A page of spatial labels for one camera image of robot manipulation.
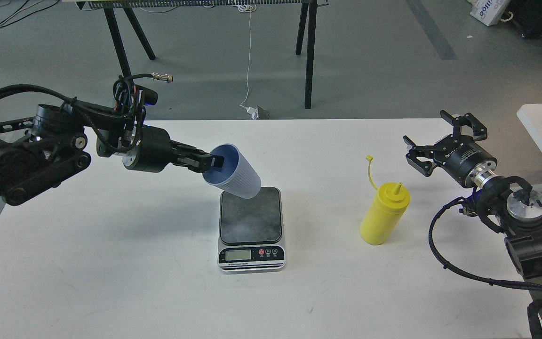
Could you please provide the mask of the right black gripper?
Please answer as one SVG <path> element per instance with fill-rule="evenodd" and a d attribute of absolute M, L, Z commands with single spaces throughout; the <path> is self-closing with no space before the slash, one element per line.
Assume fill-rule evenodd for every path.
<path fill-rule="evenodd" d="M 494 170 L 497 160 L 476 141 L 484 141 L 488 137 L 487 128 L 473 114 L 453 116 L 445 110 L 440 116 L 453 127 L 453 132 L 437 141 L 434 145 L 417 145 L 409 137 L 404 136 L 408 146 L 405 158 L 411 167 L 420 174 L 429 177 L 436 167 L 443 168 L 461 187 L 475 186 L 474 177 L 478 175 L 477 167 Z M 472 135 L 464 135 L 462 128 L 471 128 Z"/>

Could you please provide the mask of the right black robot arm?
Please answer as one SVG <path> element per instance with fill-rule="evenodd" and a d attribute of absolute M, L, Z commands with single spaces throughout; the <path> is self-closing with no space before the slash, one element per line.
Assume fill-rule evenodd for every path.
<path fill-rule="evenodd" d="M 457 197 L 435 214 L 429 227 L 430 250 L 445 270 L 491 286 L 542 293 L 542 192 L 536 191 L 519 176 L 495 174 L 497 159 L 486 152 L 479 141 L 488 137 L 486 126 L 473 114 L 453 116 L 445 110 L 441 118 L 453 127 L 452 133 L 433 145 L 417 145 L 404 137 L 408 146 L 406 160 L 424 176 L 443 168 L 461 187 L 471 188 L 468 197 Z M 451 207 L 460 205 L 460 213 L 478 217 L 493 232 L 505 235 L 508 255 L 523 282 L 497 280 L 471 274 L 454 266 L 442 256 L 434 242 L 434 227 Z M 531 337 L 542 339 L 542 299 L 527 306 Z"/>

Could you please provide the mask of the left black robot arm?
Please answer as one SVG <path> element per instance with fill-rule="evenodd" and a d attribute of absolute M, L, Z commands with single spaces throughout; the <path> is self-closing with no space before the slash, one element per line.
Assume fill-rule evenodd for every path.
<path fill-rule="evenodd" d="M 204 173 L 220 171 L 228 164 L 227 156 L 172 141 L 165 129 L 146 125 L 146 107 L 155 105 L 158 95 L 135 84 L 136 79 L 170 83 L 172 76 L 120 76 L 112 86 L 112 107 L 34 84 L 0 88 L 0 100 L 36 92 L 62 101 L 60 105 L 39 105 L 33 117 L 0 122 L 0 197 L 4 203 L 18 206 L 84 171 L 92 161 L 86 152 L 88 128 L 96 135 L 98 156 L 121 156 L 129 171 L 160 172 L 172 164 Z"/>

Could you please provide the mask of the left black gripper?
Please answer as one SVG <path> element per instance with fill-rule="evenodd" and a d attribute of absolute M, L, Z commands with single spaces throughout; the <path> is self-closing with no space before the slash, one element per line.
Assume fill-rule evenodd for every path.
<path fill-rule="evenodd" d="M 123 166 L 129 171 L 161 172 L 171 163 L 171 153 L 177 158 L 173 161 L 175 166 L 193 172 L 221 171 L 223 168 L 223 156 L 211 155 L 194 146 L 171 141 L 165 129 L 145 126 L 141 132 L 138 144 L 122 157 Z"/>

